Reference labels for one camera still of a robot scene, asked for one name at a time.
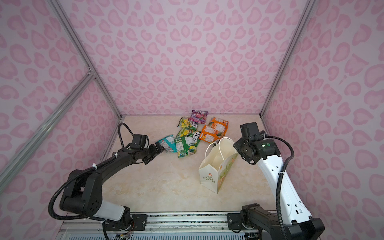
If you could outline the teal mint candy bag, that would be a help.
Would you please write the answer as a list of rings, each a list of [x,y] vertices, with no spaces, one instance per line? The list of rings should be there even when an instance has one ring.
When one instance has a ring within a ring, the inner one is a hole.
[[[174,135],[168,135],[159,140],[158,143],[165,149],[167,153],[177,152]]]

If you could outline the white paper bag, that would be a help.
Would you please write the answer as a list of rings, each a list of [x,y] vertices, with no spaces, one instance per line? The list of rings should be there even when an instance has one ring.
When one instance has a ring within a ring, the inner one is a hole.
[[[199,167],[201,185],[218,193],[239,153],[233,147],[234,141],[224,137],[211,143]]]

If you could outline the green Fox's spring tea bag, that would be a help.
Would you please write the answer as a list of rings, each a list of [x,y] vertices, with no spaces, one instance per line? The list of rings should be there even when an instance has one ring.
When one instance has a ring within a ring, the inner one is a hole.
[[[176,138],[175,144],[179,158],[194,155],[197,152],[197,147],[195,146],[195,141],[192,136]]]

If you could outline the green yellow candy bag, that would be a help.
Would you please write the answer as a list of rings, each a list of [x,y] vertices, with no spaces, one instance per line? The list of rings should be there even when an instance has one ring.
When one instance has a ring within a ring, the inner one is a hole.
[[[199,123],[191,121],[187,117],[181,117],[180,120],[179,120],[178,127],[179,128],[183,128],[183,129],[189,129],[189,130],[192,130],[192,131],[196,131],[198,129],[198,124]]]
[[[193,133],[194,133],[194,131],[191,130],[191,129],[188,129],[188,128],[182,128],[182,129],[178,132],[178,134],[176,135],[176,138],[192,136]]]

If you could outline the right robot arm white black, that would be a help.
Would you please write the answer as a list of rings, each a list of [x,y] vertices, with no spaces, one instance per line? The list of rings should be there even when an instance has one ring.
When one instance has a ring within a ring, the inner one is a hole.
[[[324,223],[312,216],[287,174],[288,163],[295,156],[292,146],[275,136],[239,139],[233,146],[243,160],[262,170],[276,202],[275,213],[259,204],[243,206],[242,227],[266,231],[273,240],[317,240],[325,230]]]

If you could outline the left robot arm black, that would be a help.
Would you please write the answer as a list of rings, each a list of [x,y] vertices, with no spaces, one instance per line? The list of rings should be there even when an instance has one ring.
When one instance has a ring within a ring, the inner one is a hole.
[[[122,169],[141,160],[145,165],[165,149],[158,143],[147,148],[120,149],[106,161],[86,170],[73,171],[63,187],[60,201],[62,211],[76,214],[76,217],[121,221],[128,214],[128,208],[103,199],[103,184]]]

